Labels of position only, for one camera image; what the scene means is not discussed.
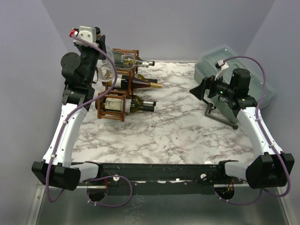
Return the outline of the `clear wine bottle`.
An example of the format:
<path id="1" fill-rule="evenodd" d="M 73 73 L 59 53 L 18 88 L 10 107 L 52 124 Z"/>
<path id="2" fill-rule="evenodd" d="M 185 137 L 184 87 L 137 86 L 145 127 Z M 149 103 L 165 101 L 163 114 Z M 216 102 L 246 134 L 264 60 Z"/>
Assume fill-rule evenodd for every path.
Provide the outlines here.
<path id="1" fill-rule="evenodd" d="M 104 51 L 110 59 L 114 62 L 113 51 L 109 48 L 105 43 L 105 35 L 101 34 L 100 28 L 97 28 L 97 43 L 99 44 L 99 48 Z M 97 75 L 100 80 L 103 82 L 112 81 L 115 77 L 114 68 L 111 62 L 102 54 L 99 55 L 99 59 L 97 61 Z"/>

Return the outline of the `clear bottle dark label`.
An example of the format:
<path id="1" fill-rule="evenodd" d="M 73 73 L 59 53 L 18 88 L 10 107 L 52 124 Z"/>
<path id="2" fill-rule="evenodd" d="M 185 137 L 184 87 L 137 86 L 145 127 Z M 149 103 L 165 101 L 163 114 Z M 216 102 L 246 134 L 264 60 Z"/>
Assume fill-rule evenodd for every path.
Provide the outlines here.
<path id="1" fill-rule="evenodd" d="M 116 68 L 131 70 L 135 67 L 135 56 L 132 53 L 113 51 L 114 63 Z M 155 61 L 147 61 L 147 67 L 155 66 Z"/>

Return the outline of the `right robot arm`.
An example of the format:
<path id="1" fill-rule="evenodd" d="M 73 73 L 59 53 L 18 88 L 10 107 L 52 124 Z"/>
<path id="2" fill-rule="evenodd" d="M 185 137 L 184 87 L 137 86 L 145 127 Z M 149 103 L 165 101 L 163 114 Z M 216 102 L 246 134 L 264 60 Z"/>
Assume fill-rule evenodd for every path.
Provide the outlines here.
<path id="1" fill-rule="evenodd" d="M 208 97 L 219 96 L 227 100 L 228 107 L 245 128 L 252 147 L 257 154 L 250 164 L 237 161 L 225 162 L 223 168 L 216 171 L 218 182 L 225 184 L 233 177 L 246 181 L 253 189 L 290 187 L 290 173 L 294 157 L 284 153 L 272 138 L 257 108 L 256 100 L 249 95 L 251 75 L 246 69 L 233 70 L 230 83 L 223 82 L 215 76 L 205 77 L 200 85 L 189 92 L 197 99 L 203 100 L 206 91 Z"/>

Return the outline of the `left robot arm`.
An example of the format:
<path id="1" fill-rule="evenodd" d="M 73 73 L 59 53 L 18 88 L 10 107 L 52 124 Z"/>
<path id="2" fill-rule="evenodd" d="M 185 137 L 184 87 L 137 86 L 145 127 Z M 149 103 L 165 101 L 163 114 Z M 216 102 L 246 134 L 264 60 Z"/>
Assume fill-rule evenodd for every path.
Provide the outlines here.
<path id="1" fill-rule="evenodd" d="M 75 45 L 80 51 L 66 53 L 61 61 L 65 78 L 60 120 L 48 151 L 40 162 L 33 162 L 31 170 L 44 185 L 75 190 L 82 180 L 93 185 L 103 182 L 104 174 L 93 163 L 71 165 L 73 147 L 83 119 L 90 108 L 95 90 L 92 87 L 98 60 L 104 56 L 94 48 Z"/>

